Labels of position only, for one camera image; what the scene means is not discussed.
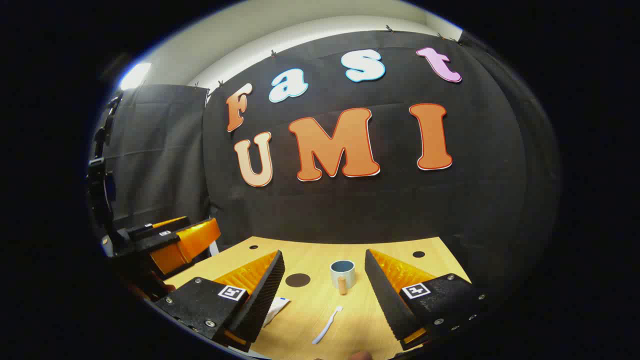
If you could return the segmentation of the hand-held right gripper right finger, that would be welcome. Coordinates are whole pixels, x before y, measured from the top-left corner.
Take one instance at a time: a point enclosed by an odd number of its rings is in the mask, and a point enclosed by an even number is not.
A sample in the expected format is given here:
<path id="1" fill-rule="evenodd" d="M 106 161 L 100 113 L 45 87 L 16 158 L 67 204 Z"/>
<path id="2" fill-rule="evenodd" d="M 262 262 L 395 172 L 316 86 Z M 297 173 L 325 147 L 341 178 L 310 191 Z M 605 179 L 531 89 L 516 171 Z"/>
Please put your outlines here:
<path id="1" fill-rule="evenodd" d="M 489 310 L 486 292 L 455 273 L 435 276 L 374 249 L 365 252 L 365 273 L 403 350 L 452 337 Z"/>

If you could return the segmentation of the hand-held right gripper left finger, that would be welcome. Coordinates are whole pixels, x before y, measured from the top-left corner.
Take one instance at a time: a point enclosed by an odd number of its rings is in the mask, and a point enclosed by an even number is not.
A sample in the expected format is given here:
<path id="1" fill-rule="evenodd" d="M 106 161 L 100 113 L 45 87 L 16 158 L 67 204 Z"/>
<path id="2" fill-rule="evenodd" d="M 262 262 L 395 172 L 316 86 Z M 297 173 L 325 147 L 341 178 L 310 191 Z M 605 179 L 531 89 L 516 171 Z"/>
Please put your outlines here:
<path id="1" fill-rule="evenodd" d="M 280 250 L 215 280 L 195 276 L 154 304 L 165 315 L 221 346 L 250 350 L 285 273 Z"/>

